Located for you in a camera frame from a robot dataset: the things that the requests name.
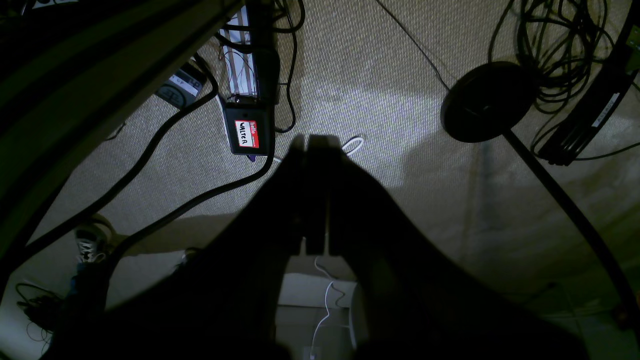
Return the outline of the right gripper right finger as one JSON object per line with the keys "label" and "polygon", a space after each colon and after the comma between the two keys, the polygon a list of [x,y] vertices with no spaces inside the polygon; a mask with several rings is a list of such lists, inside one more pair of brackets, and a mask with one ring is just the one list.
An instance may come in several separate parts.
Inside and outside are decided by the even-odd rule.
{"label": "right gripper right finger", "polygon": [[363,297],[355,360],[587,360],[583,341],[505,299],[444,255],[334,136],[311,135],[322,249],[340,256]]}

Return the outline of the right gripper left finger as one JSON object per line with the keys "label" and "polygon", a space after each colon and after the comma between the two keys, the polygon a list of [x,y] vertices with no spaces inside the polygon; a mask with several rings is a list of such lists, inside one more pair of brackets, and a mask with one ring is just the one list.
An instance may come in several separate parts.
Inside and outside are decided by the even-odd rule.
{"label": "right gripper left finger", "polygon": [[111,277],[126,251],[162,227],[131,235],[101,262],[78,269],[62,306],[47,360],[289,360],[272,326],[290,258],[269,246],[270,182],[222,233],[169,277],[105,311]]}

